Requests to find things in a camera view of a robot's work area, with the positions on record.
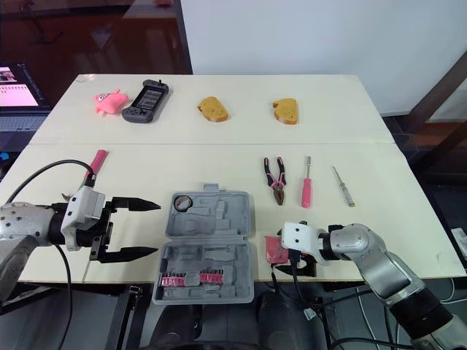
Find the white wall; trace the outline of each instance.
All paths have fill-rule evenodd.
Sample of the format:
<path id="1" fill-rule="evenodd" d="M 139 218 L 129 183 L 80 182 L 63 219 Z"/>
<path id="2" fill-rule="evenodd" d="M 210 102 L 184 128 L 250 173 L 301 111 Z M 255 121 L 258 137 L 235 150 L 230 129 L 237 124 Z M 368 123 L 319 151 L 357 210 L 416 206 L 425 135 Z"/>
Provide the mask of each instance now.
<path id="1" fill-rule="evenodd" d="M 467 79 L 431 116 L 428 123 L 463 122 L 467 120 Z"/>
<path id="2" fill-rule="evenodd" d="M 182 0 L 194 74 L 357 74 L 403 113 L 467 49 L 466 0 Z"/>

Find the open tool case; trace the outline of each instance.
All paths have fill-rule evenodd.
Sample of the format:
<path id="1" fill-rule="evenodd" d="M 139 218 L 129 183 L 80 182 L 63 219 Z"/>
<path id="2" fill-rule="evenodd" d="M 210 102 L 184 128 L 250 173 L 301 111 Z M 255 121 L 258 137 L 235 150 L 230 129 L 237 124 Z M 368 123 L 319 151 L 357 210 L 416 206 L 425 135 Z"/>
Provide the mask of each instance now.
<path id="1" fill-rule="evenodd" d="M 190 199 L 177 211 L 178 198 Z M 250 243 L 250 202 L 246 192 L 219 191 L 217 184 L 203 192 L 176 193 L 167 223 L 172 241 L 161 250 L 155 280 L 155 304 L 231 304 L 253 299 Z"/>

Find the black game controller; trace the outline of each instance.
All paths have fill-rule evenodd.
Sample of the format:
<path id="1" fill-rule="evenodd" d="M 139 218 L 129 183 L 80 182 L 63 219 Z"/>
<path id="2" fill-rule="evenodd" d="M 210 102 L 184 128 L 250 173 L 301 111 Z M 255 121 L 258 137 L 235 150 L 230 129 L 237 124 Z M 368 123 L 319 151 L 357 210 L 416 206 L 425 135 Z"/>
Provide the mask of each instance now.
<path id="1" fill-rule="evenodd" d="M 123 119 L 132 123 L 153 121 L 155 111 L 169 93 L 169 86 L 162 81 L 145 80 L 143 88 L 131 106 L 122 110 Z"/>

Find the screwdriver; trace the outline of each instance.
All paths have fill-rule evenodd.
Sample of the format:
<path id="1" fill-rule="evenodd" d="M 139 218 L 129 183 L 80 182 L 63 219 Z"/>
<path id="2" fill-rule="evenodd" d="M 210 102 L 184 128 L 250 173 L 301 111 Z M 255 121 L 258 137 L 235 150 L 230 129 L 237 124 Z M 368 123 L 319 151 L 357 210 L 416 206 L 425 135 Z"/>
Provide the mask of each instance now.
<path id="1" fill-rule="evenodd" d="M 309 178 L 309 166 L 312 162 L 310 156 L 306 157 L 306 178 L 304 188 L 301 190 L 301 206 L 308 208 L 312 205 L 312 180 Z"/>
<path id="2" fill-rule="evenodd" d="M 339 179 L 339 184 L 341 185 L 341 190 L 342 190 L 342 193 L 344 193 L 344 197 L 345 197 L 345 200 L 347 201 L 347 204 L 353 208 L 355 206 L 355 203 L 352 199 L 352 196 L 349 193 L 349 190 L 347 189 L 347 187 L 345 186 L 345 183 L 342 181 L 341 177 L 337 173 L 336 167 L 333 166 L 333 169 L 334 169 L 334 173 L 336 173 L 337 175 L 337 179 Z"/>

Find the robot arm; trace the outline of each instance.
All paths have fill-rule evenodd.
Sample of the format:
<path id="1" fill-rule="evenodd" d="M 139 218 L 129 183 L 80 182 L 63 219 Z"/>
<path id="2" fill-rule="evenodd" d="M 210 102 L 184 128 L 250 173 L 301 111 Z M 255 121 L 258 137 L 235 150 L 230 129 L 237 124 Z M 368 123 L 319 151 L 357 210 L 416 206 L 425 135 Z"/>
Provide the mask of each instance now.
<path id="1" fill-rule="evenodd" d="M 110 215 L 119 208 L 129 211 L 160 209 L 139 198 L 105 195 L 81 186 L 69 203 L 35 206 L 16 202 L 0 206 L 0 307 L 14 289 L 29 256 L 37 246 L 65 244 L 69 251 L 89 246 L 89 260 L 101 263 L 132 261 L 157 251 L 134 246 L 107 252 L 113 224 Z"/>
<path id="2" fill-rule="evenodd" d="M 329 233 L 286 222 L 282 245 L 316 261 L 351 260 L 363 280 L 407 331 L 416 349 L 467 349 L 467 326 L 452 315 L 425 283 L 365 225 L 335 227 Z"/>

